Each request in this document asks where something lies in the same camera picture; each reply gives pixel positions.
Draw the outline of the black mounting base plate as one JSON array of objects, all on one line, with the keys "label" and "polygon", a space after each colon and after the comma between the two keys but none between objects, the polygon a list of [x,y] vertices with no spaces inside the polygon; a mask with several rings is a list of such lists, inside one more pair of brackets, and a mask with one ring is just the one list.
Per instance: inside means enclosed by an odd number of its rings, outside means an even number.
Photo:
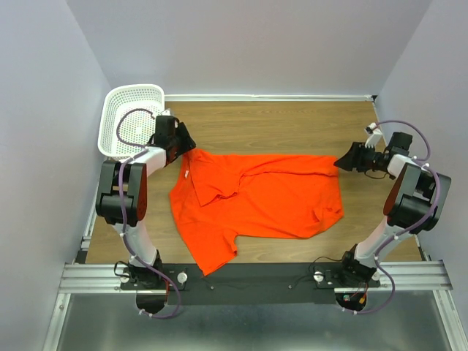
[{"label": "black mounting base plate", "polygon": [[118,262],[114,274],[123,291],[135,291],[138,302],[191,305],[248,305],[358,302],[369,288],[380,286],[375,275],[346,272],[341,263],[229,263],[207,276],[195,264],[161,266],[169,283],[153,271]]}]

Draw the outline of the aluminium frame rail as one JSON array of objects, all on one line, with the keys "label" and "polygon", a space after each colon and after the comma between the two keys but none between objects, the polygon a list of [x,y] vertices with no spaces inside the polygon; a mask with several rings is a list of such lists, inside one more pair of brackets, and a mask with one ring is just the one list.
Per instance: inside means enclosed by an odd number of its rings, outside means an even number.
[{"label": "aluminium frame rail", "polygon": [[[397,291],[452,290],[441,261],[383,262],[383,270],[393,278]],[[63,294],[125,293],[112,265],[65,265],[58,291]]]}]

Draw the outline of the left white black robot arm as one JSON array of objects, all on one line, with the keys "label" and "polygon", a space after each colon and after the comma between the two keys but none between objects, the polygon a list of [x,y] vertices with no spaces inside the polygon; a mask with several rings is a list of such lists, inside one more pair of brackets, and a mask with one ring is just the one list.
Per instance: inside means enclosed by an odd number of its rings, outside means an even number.
[{"label": "left white black robot arm", "polygon": [[[154,132],[146,143],[121,136],[121,127],[134,113],[147,113],[154,120]],[[149,239],[144,218],[147,211],[148,175],[174,162],[196,147],[185,124],[171,115],[155,116],[150,110],[136,108],[124,114],[116,127],[119,142],[138,148],[138,152],[120,161],[102,164],[97,189],[96,213],[114,227],[129,253],[129,280],[147,289],[159,284],[175,287],[163,273],[158,249]]]}]

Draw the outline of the white perforated plastic basket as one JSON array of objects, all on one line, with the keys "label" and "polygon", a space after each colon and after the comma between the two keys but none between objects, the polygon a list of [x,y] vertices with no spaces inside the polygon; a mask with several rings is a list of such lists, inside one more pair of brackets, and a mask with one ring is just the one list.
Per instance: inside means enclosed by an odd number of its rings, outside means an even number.
[{"label": "white perforated plastic basket", "polygon": [[120,86],[105,97],[98,149],[104,156],[126,159],[142,150],[165,110],[165,93],[155,84]]}]

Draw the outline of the orange t-shirt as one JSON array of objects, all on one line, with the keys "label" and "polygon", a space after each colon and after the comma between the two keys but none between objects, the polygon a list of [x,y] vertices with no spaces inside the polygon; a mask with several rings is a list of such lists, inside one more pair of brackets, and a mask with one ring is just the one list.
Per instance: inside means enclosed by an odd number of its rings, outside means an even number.
[{"label": "orange t-shirt", "polygon": [[344,209],[334,156],[182,156],[170,191],[177,230],[204,275],[238,254],[236,238],[309,239],[334,226]]}]

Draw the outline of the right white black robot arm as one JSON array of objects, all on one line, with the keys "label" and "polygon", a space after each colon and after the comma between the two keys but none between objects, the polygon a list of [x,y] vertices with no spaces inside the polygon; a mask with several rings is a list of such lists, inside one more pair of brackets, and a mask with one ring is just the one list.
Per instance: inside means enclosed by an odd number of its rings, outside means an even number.
[{"label": "right white black robot arm", "polygon": [[376,150],[382,132],[366,127],[367,140],[354,142],[334,165],[345,171],[384,172],[395,183],[383,206],[383,219],[364,241],[346,251],[336,277],[344,286],[370,282],[377,264],[402,241],[438,223],[451,185],[451,177],[430,171],[429,164],[410,156],[412,136],[394,132],[383,152]]}]

